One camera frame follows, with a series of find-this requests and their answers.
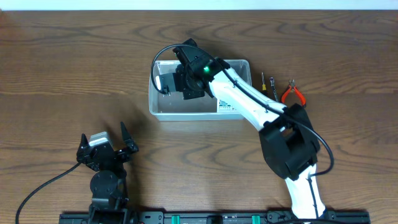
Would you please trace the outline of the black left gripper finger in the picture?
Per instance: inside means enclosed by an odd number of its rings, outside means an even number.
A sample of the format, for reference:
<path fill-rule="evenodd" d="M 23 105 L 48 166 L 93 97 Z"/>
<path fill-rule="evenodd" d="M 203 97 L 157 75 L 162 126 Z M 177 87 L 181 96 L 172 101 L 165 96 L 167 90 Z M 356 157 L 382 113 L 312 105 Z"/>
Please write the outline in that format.
<path fill-rule="evenodd" d="M 121 121 L 121 134 L 123 142 L 125 143 L 126 147 L 132 152 L 138 152 L 139 148 L 136 144 L 135 140 L 133 140 L 132 136 L 130 135 L 129 131 L 126 128 L 126 125 Z"/>
<path fill-rule="evenodd" d="M 85 151 L 90 147 L 86 135 L 83 133 L 81 135 L 80 145 L 78 146 L 78 155 L 84 155 Z"/>

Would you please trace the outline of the clear plastic container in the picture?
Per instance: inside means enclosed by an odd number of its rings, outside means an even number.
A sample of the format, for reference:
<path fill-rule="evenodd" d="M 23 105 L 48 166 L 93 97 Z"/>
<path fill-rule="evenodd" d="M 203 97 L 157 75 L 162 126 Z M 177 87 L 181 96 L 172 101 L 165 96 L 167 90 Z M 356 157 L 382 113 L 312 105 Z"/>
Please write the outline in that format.
<path fill-rule="evenodd" d="M 235 69 L 236 73 L 249 85 L 252 85 L 249 62 L 244 59 L 226 60 Z M 175 72 L 178 60 L 156 61 L 154 77 L 163 73 Z M 200 120 L 234 120 L 244 119 L 238 113 L 217 113 L 217 99 L 207 94 L 201 98 L 184 100 L 183 93 L 174 92 L 171 95 L 161 95 L 154 88 L 149 78 L 149 111 L 159 121 L 200 121 Z"/>

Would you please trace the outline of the blue white screwdriver box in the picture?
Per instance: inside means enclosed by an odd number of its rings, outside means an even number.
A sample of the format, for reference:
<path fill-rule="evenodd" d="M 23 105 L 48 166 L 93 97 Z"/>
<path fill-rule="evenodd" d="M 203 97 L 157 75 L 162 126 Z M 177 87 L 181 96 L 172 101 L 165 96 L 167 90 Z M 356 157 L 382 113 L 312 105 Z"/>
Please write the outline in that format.
<path fill-rule="evenodd" d="M 236 113 L 236 110 L 227 102 L 222 100 L 217 100 L 216 106 L 217 113 Z"/>

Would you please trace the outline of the red handled pliers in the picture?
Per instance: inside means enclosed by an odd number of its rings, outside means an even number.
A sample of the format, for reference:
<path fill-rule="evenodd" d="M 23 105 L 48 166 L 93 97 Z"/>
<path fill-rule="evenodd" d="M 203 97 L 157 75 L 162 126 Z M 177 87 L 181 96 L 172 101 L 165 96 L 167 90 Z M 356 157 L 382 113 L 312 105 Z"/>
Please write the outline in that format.
<path fill-rule="evenodd" d="M 287 85 L 287 89 L 283 92 L 280 101 L 282 103 L 285 103 L 287 97 L 293 93 L 299 100 L 303 108 L 306 107 L 307 105 L 307 100 L 304 97 L 304 95 L 301 93 L 301 91 L 297 88 L 295 85 L 295 80 L 289 80 L 289 84 Z"/>

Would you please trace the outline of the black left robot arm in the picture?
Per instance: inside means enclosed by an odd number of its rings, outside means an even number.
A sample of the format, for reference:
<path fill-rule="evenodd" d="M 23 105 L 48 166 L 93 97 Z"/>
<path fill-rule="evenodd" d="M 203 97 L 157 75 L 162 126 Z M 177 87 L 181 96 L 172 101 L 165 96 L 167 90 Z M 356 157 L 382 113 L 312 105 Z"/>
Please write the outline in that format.
<path fill-rule="evenodd" d="M 81 135 L 76 160 L 96 172 L 90 181 L 93 196 L 88 218 L 83 223 L 137 222 L 136 212 L 127 208 L 129 197 L 124 163 L 129 162 L 139 148 L 124 123 L 121 123 L 121 134 L 125 147 L 116 151 L 106 132 L 95 134 L 90 139 L 85 134 Z"/>

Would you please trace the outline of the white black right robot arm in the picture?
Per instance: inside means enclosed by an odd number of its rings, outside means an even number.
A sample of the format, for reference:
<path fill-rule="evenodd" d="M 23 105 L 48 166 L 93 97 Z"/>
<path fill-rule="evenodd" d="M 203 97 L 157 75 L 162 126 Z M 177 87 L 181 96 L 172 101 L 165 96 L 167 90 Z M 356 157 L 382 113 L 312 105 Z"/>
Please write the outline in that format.
<path fill-rule="evenodd" d="M 316 183 L 322 139 L 304 108 L 263 95 L 193 39 L 170 49 L 180 63 L 174 72 L 150 76 L 155 89 L 163 95 L 181 92 L 184 100 L 209 95 L 231 105 L 257 129 L 265 162 L 287 184 L 293 214 L 299 219 L 320 218 L 326 210 Z"/>

